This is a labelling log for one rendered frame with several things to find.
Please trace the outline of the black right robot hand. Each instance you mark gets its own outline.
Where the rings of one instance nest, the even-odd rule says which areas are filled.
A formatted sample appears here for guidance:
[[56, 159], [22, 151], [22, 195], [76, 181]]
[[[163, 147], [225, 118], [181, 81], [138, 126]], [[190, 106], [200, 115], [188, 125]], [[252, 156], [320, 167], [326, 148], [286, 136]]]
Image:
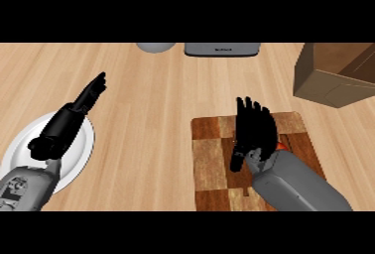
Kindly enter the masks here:
[[259, 161], [262, 162], [270, 158], [279, 143], [276, 121], [268, 109], [250, 97], [245, 99], [237, 97], [236, 103], [234, 147], [230, 159], [230, 171], [234, 173], [242, 168], [249, 152], [261, 150]]

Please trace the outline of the brown checkered wooden cutting board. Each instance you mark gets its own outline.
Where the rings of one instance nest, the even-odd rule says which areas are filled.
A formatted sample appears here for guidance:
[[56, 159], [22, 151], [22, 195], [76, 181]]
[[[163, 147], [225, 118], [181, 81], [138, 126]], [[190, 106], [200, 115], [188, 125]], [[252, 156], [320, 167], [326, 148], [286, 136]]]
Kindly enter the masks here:
[[[273, 118], [279, 142], [324, 178], [299, 114], [279, 112]], [[190, 122], [196, 210], [274, 211], [252, 189], [248, 165], [237, 173], [228, 169], [234, 123], [234, 116], [194, 118]]]

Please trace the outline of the grey rounded object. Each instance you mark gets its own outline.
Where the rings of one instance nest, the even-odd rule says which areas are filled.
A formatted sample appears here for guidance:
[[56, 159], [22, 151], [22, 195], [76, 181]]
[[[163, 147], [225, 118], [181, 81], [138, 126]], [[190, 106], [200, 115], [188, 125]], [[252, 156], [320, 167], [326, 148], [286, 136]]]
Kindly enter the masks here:
[[137, 43], [135, 45], [144, 52], [152, 54], [166, 52], [174, 47], [174, 43]]

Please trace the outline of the white round plate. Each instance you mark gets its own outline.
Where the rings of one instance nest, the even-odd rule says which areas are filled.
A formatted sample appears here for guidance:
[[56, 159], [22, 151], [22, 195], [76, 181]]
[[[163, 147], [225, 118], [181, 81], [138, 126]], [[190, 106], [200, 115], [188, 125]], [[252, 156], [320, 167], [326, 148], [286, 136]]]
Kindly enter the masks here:
[[[53, 117], [50, 112], [33, 120], [16, 135], [4, 153], [0, 166], [0, 180], [8, 172], [20, 166], [45, 168], [45, 162], [30, 158], [28, 144], [41, 134], [41, 131]], [[84, 120], [75, 141], [61, 157], [60, 181], [54, 188], [59, 192], [79, 175], [94, 150], [94, 127], [88, 119]]]

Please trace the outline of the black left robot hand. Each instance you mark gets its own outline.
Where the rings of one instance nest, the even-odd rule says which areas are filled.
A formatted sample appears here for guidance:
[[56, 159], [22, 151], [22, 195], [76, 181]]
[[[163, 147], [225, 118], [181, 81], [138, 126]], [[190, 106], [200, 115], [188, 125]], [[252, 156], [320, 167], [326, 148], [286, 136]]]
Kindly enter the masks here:
[[54, 113], [39, 136], [30, 140], [28, 149], [33, 160], [57, 160], [63, 157], [104, 89], [104, 72], [101, 72], [85, 86], [76, 100], [66, 103]]

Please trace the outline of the brown cardboard box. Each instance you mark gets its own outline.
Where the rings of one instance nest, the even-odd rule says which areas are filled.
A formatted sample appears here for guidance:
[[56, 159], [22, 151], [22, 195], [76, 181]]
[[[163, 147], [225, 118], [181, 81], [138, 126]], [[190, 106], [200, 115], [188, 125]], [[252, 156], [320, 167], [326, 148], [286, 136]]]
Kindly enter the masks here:
[[305, 43], [292, 95], [333, 108], [375, 96], [375, 43]]

